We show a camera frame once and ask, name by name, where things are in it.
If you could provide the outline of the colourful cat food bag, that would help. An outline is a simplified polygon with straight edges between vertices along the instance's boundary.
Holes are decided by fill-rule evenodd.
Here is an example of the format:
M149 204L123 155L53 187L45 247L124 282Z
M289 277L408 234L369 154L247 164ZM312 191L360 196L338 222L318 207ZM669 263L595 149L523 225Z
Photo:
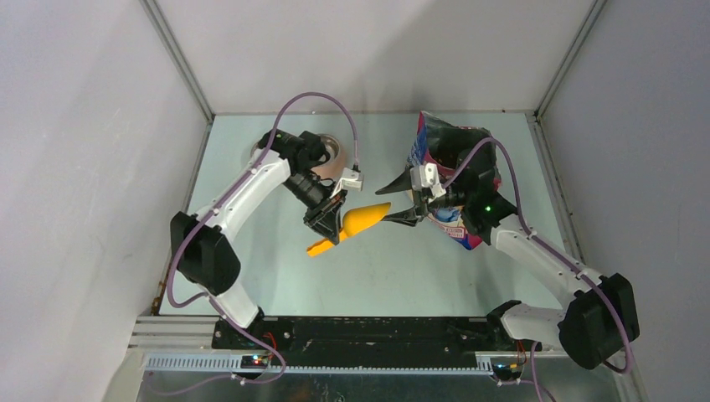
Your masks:
M455 126L427 111L421 111L417 136L407 156L406 167L431 162L437 166L440 181L445 183L455 175L456 169L473 147L490 135L491 132L484 127ZM456 176L451 187L458 188L466 181L472 183L474 175L485 183L491 182L495 191L501 187L502 180L493 145L484 145L470 160L467 169ZM427 219L466 250L473 250L482 243L482 239L466 229L461 211L461 206L439 208L429 213Z

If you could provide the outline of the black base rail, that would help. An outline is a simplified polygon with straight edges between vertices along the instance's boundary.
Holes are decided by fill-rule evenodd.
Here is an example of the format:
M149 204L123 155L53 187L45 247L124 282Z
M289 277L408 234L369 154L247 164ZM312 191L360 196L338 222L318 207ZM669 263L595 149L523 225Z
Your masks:
M217 350L256 350L258 338L275 348L286 364L354 367L462 368L479 353L517 354L532 343L510 338L484 317L313 317L266 316L245 337L224 319L214 326Z

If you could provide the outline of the yellow plastic scoop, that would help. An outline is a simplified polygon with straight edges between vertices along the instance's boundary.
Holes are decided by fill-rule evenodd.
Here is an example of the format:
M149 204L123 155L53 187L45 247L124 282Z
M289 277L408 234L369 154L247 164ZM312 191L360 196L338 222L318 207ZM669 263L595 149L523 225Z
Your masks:
M364 230L370 229L383 220L390 208L391 203L385 202L347 211L342 218L342 228L338 233L337 239L340 242L343 242L344 240L360 234ZM327 250L330 250L334 246L335 244L330 240L322 239L307 248L306 253L310 257L315 257Z

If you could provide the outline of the left aluminium frame post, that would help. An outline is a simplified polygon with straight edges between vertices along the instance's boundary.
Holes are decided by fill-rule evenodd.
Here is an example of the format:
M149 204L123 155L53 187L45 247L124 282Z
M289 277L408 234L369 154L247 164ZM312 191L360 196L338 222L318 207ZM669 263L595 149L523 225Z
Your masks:
M212 124L215 118L214 109L209 104L207 96L198 82L198 77L188 62L188 58L183 52L160 3L156 0L140 0L139 3L156 30L158 38L161 40L169 58L175 65L178 74L187 86L189 94L192 96L205 121L208 124Z

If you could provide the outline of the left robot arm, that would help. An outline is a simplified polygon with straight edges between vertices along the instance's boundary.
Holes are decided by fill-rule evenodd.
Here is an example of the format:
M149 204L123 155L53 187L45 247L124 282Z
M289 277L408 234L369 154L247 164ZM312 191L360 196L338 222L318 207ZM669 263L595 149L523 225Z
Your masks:
M342 228L341 208L347 192L315 169L337 155L335 141L304 131L299 136L278 130L255 144L236 189L226 188L198 212L176 213L170 222L171 247L177 272L215 300L221 316L235 324L233 339L256 348L265 337L256 319L262 311L239 280L241 263L233 242L266 197L285 186L305 207L304 224L334 245Z

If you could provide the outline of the pink double pet bowl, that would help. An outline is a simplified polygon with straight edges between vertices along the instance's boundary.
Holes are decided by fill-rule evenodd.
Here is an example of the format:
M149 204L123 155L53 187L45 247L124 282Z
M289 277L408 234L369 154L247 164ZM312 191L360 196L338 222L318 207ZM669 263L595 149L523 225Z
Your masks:
M335 137L310 131L295 136L278 130L270 151L288 162L289 178L311 172L320 180L334 180L346 162L346 153Z

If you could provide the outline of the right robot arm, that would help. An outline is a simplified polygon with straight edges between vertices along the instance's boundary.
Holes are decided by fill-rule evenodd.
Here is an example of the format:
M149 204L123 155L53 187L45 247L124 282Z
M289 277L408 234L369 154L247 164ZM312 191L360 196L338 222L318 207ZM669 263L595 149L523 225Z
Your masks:
M444 188L434 162L406 168L378 195L409 192L411 208L385 216L393 223L415 226L442 208L458 208L466 230L508 255L555 297L558 309L532 307L518 300L503 303L487 319L488 342L508 350L519 340L561 348L577 365L594 369L610 363L615 353L630 351L640 335L631 283L621 274L604 276L548 243L524 223L520 209L498 191L493 151L471 160L458 158L461 173Z

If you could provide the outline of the right aluminium frame post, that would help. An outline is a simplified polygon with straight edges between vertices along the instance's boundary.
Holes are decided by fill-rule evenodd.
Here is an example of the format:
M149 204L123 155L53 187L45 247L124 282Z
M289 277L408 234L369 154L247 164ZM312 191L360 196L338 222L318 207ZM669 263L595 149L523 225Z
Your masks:
M572 68L575 60L578 58L581 49L586 43L587 38L590 36L607 3L607 0L594 0L591 3L582 23L579 25L571 43L563 54L563 58L555 70L553 78L548 83L541 100L538 102L538 105L534 110L534 116L537 122L540 122L543 119L548 108L552 104L554 96L556 96L559 88L565 80L565 77Z

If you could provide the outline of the aluminium frame post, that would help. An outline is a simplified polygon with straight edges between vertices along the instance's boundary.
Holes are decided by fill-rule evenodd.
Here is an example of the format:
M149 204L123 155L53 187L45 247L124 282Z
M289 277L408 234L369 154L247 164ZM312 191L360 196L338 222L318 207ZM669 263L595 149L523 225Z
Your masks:
M534 116L537 122L540 122L543 119L548 108L552 104L554 96L556 96L559 88L565 80L565 77L572 68L575 60L578 58L581 49L586 43L587 38L590 36L607 3L607 0L594 0L591 3L582 23L579 25L571 43L563 54L563 58L555 70L553 78L548 83L541 100L538 102L538 105L534 110Z
M175 65L178 74L187 86L189 94L192 96L205 121L208 124L212 124L215 118L214 109L209 104L207 96L198 82L198 77L188 62L188 58L183 52L160 3L156 0L140 0L139 3L156 30L158 38L161 40L169 58Z

